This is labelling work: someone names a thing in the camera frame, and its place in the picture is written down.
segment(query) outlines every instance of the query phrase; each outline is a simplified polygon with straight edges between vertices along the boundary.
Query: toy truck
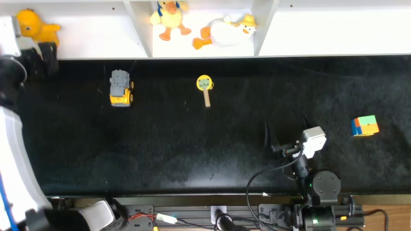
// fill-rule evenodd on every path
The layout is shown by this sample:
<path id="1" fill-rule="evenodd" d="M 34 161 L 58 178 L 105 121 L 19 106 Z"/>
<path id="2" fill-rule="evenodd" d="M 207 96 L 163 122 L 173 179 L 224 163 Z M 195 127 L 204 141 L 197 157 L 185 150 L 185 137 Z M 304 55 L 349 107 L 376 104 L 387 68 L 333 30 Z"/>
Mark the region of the toy truck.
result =
<path id="1" fill-rule="evenodd" d="M 113 107 L 129 107 L 133 102 L 134 83 L 126 71 L 115 70 L 110 78 L 110 102 Z"/>

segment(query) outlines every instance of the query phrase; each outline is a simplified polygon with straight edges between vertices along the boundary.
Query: wooden handle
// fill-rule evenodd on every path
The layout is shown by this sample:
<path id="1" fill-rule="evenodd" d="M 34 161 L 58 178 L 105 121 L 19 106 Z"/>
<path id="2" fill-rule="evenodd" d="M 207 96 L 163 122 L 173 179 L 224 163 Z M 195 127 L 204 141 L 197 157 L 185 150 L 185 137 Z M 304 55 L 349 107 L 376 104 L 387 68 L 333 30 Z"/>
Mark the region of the wooden handle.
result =
<path id="1" fill-rule="evenodd" d="M 205 103 L 205 107 L 211 107 L 210 97 L 208 96 L 208 90 L 207 90 L 207 89 L 203 89 L 203 93 L 204 93 L 204 103 Z"/>

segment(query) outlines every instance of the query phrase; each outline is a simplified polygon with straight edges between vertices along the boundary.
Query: colorful cube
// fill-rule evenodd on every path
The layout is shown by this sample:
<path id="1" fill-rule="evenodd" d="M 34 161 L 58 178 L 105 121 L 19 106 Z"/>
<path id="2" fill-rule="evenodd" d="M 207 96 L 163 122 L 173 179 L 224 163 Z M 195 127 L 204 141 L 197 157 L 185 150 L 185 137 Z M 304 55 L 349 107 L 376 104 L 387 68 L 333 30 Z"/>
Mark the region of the colorful cube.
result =
<path id="1" fill-rule="evenodd" d="M 375 115 L 355 118 L 351 121 L 351 128 L 354 136 L 370 136 L 379 132 Z"/>

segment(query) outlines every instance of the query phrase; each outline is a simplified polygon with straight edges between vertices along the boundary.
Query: metal bracket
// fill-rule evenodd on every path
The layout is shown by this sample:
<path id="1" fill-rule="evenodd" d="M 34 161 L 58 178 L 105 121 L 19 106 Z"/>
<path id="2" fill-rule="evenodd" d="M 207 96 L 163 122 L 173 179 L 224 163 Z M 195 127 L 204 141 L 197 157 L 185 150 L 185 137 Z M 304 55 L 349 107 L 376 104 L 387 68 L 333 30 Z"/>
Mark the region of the metal bracket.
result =
<path id="1" fill-rule="evenodd" d="M 223 213 L 227 213 L 227 206 L 226 206 L 226 205 L 210 206 L 210 209 L 211 209 L 211 212 L 210 212 L 210 215 L 211 215 L 211 223 L 212 223 L 213 225 L 216 224 L 216 211 L 217 211 L 217 210 L 220 210 L 220 211 L 222 211 Z"/>
<path id="2" fill-rule="evenodd" d="M 267 224 L 287 227 L 287 224 L 284 222 L 284 218 L 277 219 L 277 217 L 281 215 L 282 211 L 284 211 L 284 205 L 261 204 L 258 205 L 258 218 Z M 262 225 L 259 225 L 259 228 L 262 230 L 267 230 L 267 228 Z"/>
<path id="3" fill-rule="evenodd" d="M 153 205 L 125 205 L 128 209 L 128 215 L 133 216 L 139 212 L 154 215 Z M 123 231 L 151 231 L 153 229 L 153 221 L 148 217 L 141 217 L 128 222 L 128 225 Z"/>

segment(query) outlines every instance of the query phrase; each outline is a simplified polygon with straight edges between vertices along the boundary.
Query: black table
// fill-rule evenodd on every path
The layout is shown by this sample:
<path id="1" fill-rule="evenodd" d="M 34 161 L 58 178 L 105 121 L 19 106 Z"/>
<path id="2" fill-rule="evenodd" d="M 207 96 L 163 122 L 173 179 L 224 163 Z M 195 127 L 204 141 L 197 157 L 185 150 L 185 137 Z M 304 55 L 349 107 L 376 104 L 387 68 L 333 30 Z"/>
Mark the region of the black table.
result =
<path id="1" fill-rule="evenodd" d="M 24 144 L 49 196 L 244 193 L 282 164 L 263 151 L 264 124 L 285 144 L 304 114 L 328 138 L 314 161 L 343 193 L 410 193 L 410 67 L 410 56 L 65 61 L 59 77 L 26 84 Z M 110 106 L 114 69 L 130 71 L 133 108 Z M 215 82 L 211 108 L 201 74 Z M 368 115 L 380 133 L 353 138 L 351 120 Z M 251 191 L 298 193 L 281 171 Z"/>

